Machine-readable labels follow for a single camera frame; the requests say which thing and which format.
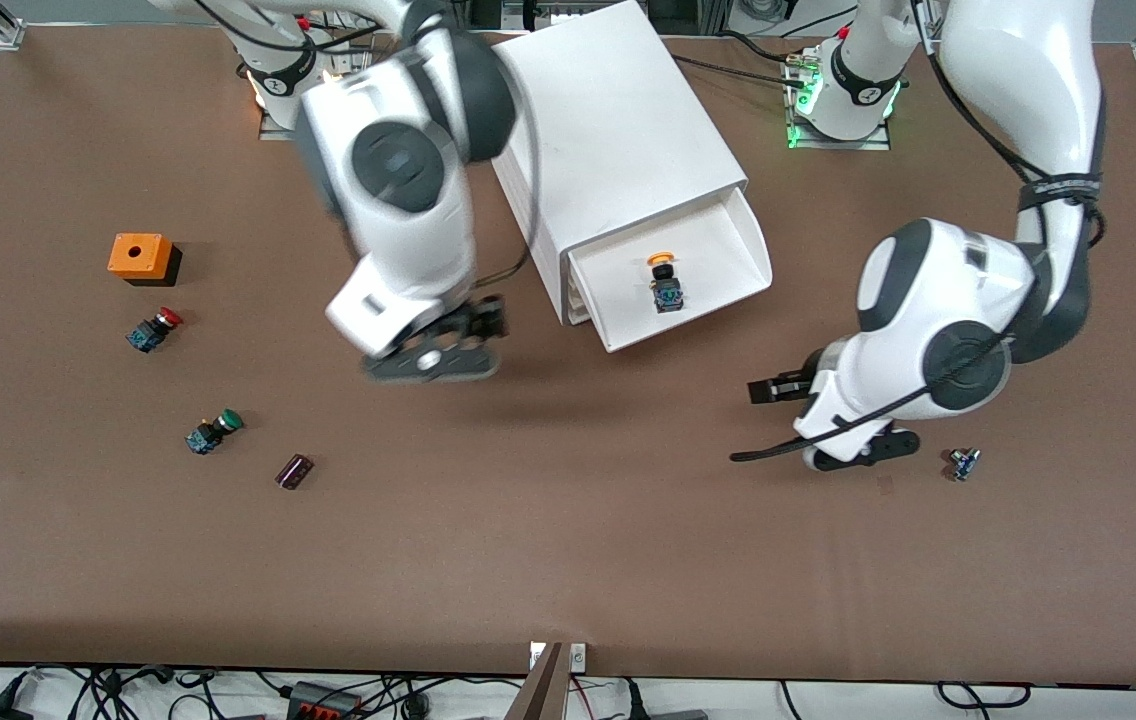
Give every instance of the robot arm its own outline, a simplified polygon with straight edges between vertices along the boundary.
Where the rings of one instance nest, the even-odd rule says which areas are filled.
[[[516,120],[513,79],[481,37],[453,27],[440,0],[152,0],[219,20],[272,117],[329,210],[345,224],[356,270],[327,307],[374,379],[476,379],[496,369],[485,348],[504,334],[500,299],[469,302],[471,201],[463,166],[495,158]],[[321,82],[321,51],[294,12],[358,12],[406,49]],[[468,338],[444,342],[444,336]]]
[[[1011,365],[1039,359],[1079,332],[1104,114],[1092,6],[949,5],[939,67],[957,97],[1011,137],[1013,149],[1003,150],[1029,179],[1016,238],[922,219],[880,242],[857,292],[860,332],[815,352],[804,369],[751,383],[752,402],[805,399],[795,420],[801,438],[734,460],[804,450],[808,464],[832,470],[911,454],[919,438],[894,420],[987,404]],[[882,26],[894,32],[894,17]],[[847,40],[858,31],[853,24]]]

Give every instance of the cable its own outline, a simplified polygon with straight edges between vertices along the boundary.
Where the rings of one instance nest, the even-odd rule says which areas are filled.
[[[718,35],[719,37],[733,37],[733,40],[736,40],[736,41],[741,42],[742,45],[747,47],[747,49],[750,49],[751,53],[759,55],[760,58],[763,58],[766,60],[772,60],[774,62],[784,62],[784,61],[786,61],[786,55],[769,53],[769,51],[768,50],[763,50],[762,47],[755,45],[755,41],[754,40],[751,40],[751,37],[746,37],[745,35],[742,35],[742,33],[740,33],[737,31],[734,31],[734,30],[722,30],[722,31],[719,31],[718,33],[715,33],[715,34]]]
[[[9,684],[5,687],[5,692],[0,693],[0,715],[7,715],[7,712],[16,705],[16,693],[20,692],[20,683],[25,680],[25,676],[27,675],[30,675],[30,670],[20,671],[20,675],[9,680]]]
[[[788,37],[788,36],[795,35],[796,32],[805,31],[807,28],[810,28],[812,26],[819,26],[819,24],[825,23],[825,20],[833,20],[834,18],[838,18],[838,17],[841,17],[841,15],[847,15],[849,12],[852,12],[855,9],[857,9],[857,6],[853,5],[853,6],[851,6],[851,8],[844,8],[843,10],[840,10],[838,12],[833,12],[833,14],[827,15],[827,17],[818,18],[818,19],[815,19],[815,20],[812,20],[810,23],[801,24],[800,27],[791,28],[791,30],[788,30],[786,32],[783,32],[782,35],[778,35],[777,37]],[[765,27],[763,30],[755,30],[755,32],[750,33],[750,35],[754,36],[754,37],[759,37],[760,35],[763,35],[763,33],[772,30],[774,27],[779,26],[779,24],[783,24],[783,23],[784,23],[784,20],[777,20],[776,23],[770,24],[770,26]]]
[[[752,73],[750,70],[738,70],[737,68],[728,68],[728,67],[724,67],[724,65],[715,65],[713,62],[705,62],[704,60],[695,60],[695,59],[692,59],[692,58],[684,58],[683,55],[674,55],[674,53],[671,53],[670,56],[674,59],[676,59],[676,60],[678,60],[680,62],[686,62],[686,64],[690,64],[690,65],[696,65],[699,68],[708,68],[708,69],[711,69],[711,70],[719,70],[719,73],[728,73],[728,74],[732,74],[732,76],[741,76],[741,77],[751,78],[751,79],[759,79],[759,81],[763,81],[763,82],[771,82],[771,83],[775,83],[775,85],[784,85],[786,87],[803,87],[804,86],[804,83],[802,83],[801,81],[797,81],[797,79],[786,79],[786,78],[779,78],[779,77],[772,77],[772,76],[765,76],[763,74]]]
[[[846,433],[847,430],[851,430],[853,428],[860,428],[861,425],[866,425],[871,420],[878,420],[879,418],[883,418],[885,415],[892,413],[893,410],[897,410],[899,407],[911,404],[911,402],[914,402],[916,400],[919,400],[919,397],[928,395],[928,393],[934,392],[934,390],[936,390],[939,386],[943,386],[943,384],[952,382],[955,377],[958,377],[960,372],[963,372],[964,370],[971,368],[972,365],[978,363],[979,360],[988,355],[989,352],[994,350],[994,348],[997,348],[999,343],[1002,343],[1004,340],[1006,340],[1006,337],[1010,336],[1010,334],[1011,333],[1006,330],[996,334],[996,336],[993,336],[987,342],[982,343],[979,350],[976,351],[972,357],[969,357],[969,359],[964,360],[963,363],[958,365],[955,369],[938,375],[938,377],[933,379],[933,382],[925,383],[924,387],[916,390],[916,392],[911,392],[910,395],[905,395],[904,397],[899,397],[897,400],[889,402],[887,405],[880,407],[880,409],[878,410],[874,410],[870,411],[870,413],[862,415],[860,416],[860,418],[857,418],[851,422],[840,425],[838,428],[834,428],[833,430],[821,433],[819,434],[819,436],[815,436],[811,438],[794,438],[787,442],[783,442],[780,443],[780,445],[774,445],[772,447],[765,447],[765,450],[749,450],[745,452],[733,452],[732,455],[728,455],[728,460],[732,460],[733,462],[751,462],[754,460],[763,460],[766,457],[786,455],[787,452],[795,452],[796,450],[804,450],[804,447],[811,447],[816,445],[816,443],[825,442],[828,441],[829,438],[842,436],[843,433]],[[955,353],[961,350],[964,350],[964,348],[955,348],[955,350],[951,351],[951,355],[947,355],[947,365],[949,361],[951,361],[951,357],[955,355]]]
[[[640,685],[632,678],[623,678],[630,689],[630,717],[629,720],[649,720],[649,714],[644,708],[644,696],[640,693]]]
[[[972,702],[958,702],[955,700],[951,700],[951,696],[946,694],[946,688],[951,687],[951,685],[955,685],[958,688],[964,688],[964,692],[969,694]],[[1026,702],[1030,701],[1030,685],[1017,685],[1017,687],[1021,688],[1021,697],[1009,702],[984,701],[982,700],[982,696],[976,694],[976,690],[972,689],[972,685],[959,683],[958,680],[942,680],[942,683],[937,683],[937,694],[939,694],[942,702],[946,703],[946,705],[964,712],[969,710],[979,711],[982,712],[983,720],[989,720],[989,712],[992,710],[1012,710],[1012,708],[1020,708],[1021,705],[1025,705]]]
[[[208,688],[208,683],[203,683],[203,697],[208,701],[208,710],[211,710],[212,714],[217,715],[217,720],[226,720],[226,715],[222,712],[222,709],[217,708],[217,701],[212,700],[212,689]]]
[[[276,685],[275,683],[270,683],[270,679],[266,678],[266,673],[262,673],[261,670],[253,670],[253,673],[257,675],[257,678],[261,679],[261,683],[266,683],[266,687],[278,693],[281,697],[284,696],[284,685]]]
[[[501,683],[503,685],[510,685],[510,687],[512,688],[517,689],[523,688],[523,685],[520,683],[515,683],[513,680],[508,680],[506,678],[456,678],[456,679],[460,680],[460,683],[468,683],[471,685],[486,685],[490,683]],[[601,688],[604,687],[604,685],[591,685],[591,687]]]
[[[183,700],[197,700],[199,702],[202,702],[203,705],[208,708],[208,720],[214,720],[215,715],[212,714],[212,706],[208,705],[208,701],[203,700],[203,696],[197,696],[197,694],[194,694],[194,693],[184,694],[184,696],[181,696],[181,697],[178,697],[178,698],[176,698],[176,700],[174,700],[172,702],[172,705],[169,705],[169,720],[172,720],[172,712],[174,712],[176,710],[176,706]]]
[[[332,40],[326,41],[326,42],[317,42],[317,44],[312,44],[312,45],[279,45],[279,44],[277,44],[277,42],[267,42],[265,40],[257,40],[257,37],[248,35],[247,32],[244,32],[244,31],[242,31],[240,28],[236,28],[235,26],[233,26],[233,24],[227,23],[226,19],[223,18],[219,14],[214,12],[212,8],[210,8],[210,6],[208,6],[208,3],[204,3],[203,0],[194,0],[194,5],[198,5],[199,8],[202,8],[203,12],[208,12],[208,17],[212,18],[212,22],[216,22],[217,24],[219,24],[219,26],[222,26],[222,28],[225,30],[226,32],[228,32],[231,35],[234,35],[236,37],[242,37],[243,40],[247,40],[248,42],[252,42],[253,45],[266,47],[267,50],[283,50],[283,51],[286,51],[286,53],[307,53],[307,51],[316,50],[316,51],[318,51],[318,53],[341,55],[340,51],[335,51],[335,53],[331,53],[329,52],[329,48],[331,47],[343,45],[343,44],[345,44],[345,42],[354,40],[354,37],[362,37],[362,36],[366,36],[366,35],[370,35],[370,33],[376,32],[377,30],[381,30],[379,24],[376,24],[374,22],[373,25],[371,25],[371,27],[367,27],[367,28],[362,28],[362,30],[357,30],[357,31],[354,31],[352,33],[349,33],[349,35],[343,35],[341,37],[333,37]]]
[[[586,689],[580,687],[580,680],[574,676],[573,685],[577,688],[577,697],[580,698],[580,703],[586,708],[586,720],[595,720],[595,711],[590,708],[590,698],[586,697]]]
[[[786,709],[791,711],[791,715],[795,717],[795,720],[804,720],[804,718],[800,715],[800,711],[795,710],[795,701],[791,697],[791,688],[786,684],[786,680],[782,680],[782,696],[786,698]]]
[[[523,251],[519,252],[519,259],[513,261],[509,268],[503,270],[498,270],[498,273],[492,273],[491,275],[485,275],[475,282],[475,287],[487,287],[490,284],[499,283],[504,279],[512,278],[528,260],[532,259],[532,243],[536,242],[537,234],[541,232],[541,136],[537,132],[537,118],[536,115],[532,112],[532,101],[528,97],[527,89],[523,85],[521,79],[517,74],[509,73],[507,76],[507,83],[510,87],[516,87],[517,95],[521,100],[523,114],[524,114],[524,126],[528,128],[528,154],[531,156],[531,186],[528,187],[528,195],[531,195],[531,209],[528,209],[528,241],[524,243]]]

